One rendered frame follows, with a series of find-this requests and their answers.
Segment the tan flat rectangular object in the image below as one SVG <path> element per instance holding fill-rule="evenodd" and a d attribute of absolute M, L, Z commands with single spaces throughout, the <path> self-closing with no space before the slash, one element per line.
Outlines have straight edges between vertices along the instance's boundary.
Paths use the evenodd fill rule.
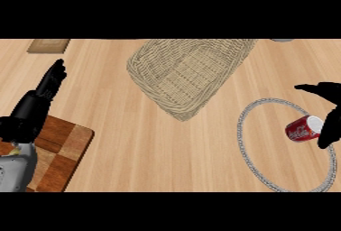
<path fill-rule="evenodd" d="M 63 53 L 69 39 L 34 39 L 28 53 Z"/>

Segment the checkered wooden cutting board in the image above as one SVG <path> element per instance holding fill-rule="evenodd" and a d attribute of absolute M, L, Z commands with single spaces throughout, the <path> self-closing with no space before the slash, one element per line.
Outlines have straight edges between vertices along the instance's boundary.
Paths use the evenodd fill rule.
<path fill-rule="evenodd" d="M 37 165 L 26 191 L 65 191 L 93 136 L 94 132 L 87 127 L 51 115 L 47 117 L 42 130 L 32 141 Z M 0 156 L 13 150 L 11 144 L 0 139 Z"/>

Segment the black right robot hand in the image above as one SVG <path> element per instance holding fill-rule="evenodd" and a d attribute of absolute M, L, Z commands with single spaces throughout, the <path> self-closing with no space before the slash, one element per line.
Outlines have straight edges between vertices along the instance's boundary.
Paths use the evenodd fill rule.
<path fill-rule="evenodd" d="M 324 118 L 317 141 L 317 146 L 324 149 L 333 142 L 341 140 L 341 83 L 320 82 L 317 85 L 301 84 L 295 85 L 293 88 L 316 94 L 335 104 L 335 109 Z"/>

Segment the red soda can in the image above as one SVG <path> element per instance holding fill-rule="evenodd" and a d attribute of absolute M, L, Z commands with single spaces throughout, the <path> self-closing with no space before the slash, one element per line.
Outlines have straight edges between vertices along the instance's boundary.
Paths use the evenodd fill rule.
<path fill-rule="evenodd" d="M 286 125 L 286 136 L 298 143 L 316 139 L 320 137 L 321 126 L 321 120 L 313 115 L 305 115 Z"/>

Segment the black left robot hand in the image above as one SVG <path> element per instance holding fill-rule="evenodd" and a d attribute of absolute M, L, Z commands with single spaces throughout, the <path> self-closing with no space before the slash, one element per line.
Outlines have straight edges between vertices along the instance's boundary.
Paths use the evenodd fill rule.
<path fill-rule="evenodd" d="M 50 66 L 35 90 L 29 90 L 16 104 L 10 116 L 0 117 L 0 139 L 7 143 L 31 143 L 47 119 L 50 103 L 66 77 L 63 60 Z"/>

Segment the beige wicker basket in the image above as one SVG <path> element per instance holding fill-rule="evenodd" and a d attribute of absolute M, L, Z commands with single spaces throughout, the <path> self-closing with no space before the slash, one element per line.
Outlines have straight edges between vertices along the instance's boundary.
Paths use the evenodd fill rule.
<path fill-rule="evenodd" d="M 255 39 L 153 39 L 132 53 L 131 80 L 178 121 L 197 114 L 255 43 Z"/>

